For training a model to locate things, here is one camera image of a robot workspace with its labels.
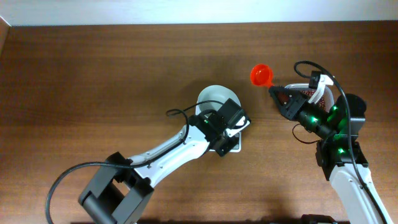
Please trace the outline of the orange measuring scoop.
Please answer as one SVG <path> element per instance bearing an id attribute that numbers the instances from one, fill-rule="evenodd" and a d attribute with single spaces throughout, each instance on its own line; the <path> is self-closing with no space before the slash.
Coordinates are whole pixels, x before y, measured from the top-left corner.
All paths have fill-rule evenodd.
<path id="1" fill-rule="evenodd" d="M 268 65 L 257 64 L 253 67 L 250 74 L 251 83 L 255 86 L 270 88 L 273 84 L 274 73 Z"/>

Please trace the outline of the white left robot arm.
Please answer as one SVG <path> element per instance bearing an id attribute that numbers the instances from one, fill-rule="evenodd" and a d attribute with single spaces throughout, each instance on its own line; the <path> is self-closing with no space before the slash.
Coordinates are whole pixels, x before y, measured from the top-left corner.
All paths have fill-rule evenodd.
<path id="1" fill-rule="evenodd" d="M 136 223 L 155 186 L 182 165 L 210 150 L 223 157 L 251 124 L 232 99 L 186 118 L 179 133 L 145 153 L 125 158 L 119 152 L 100 166 L 78 198 L 95 223 Z"/>

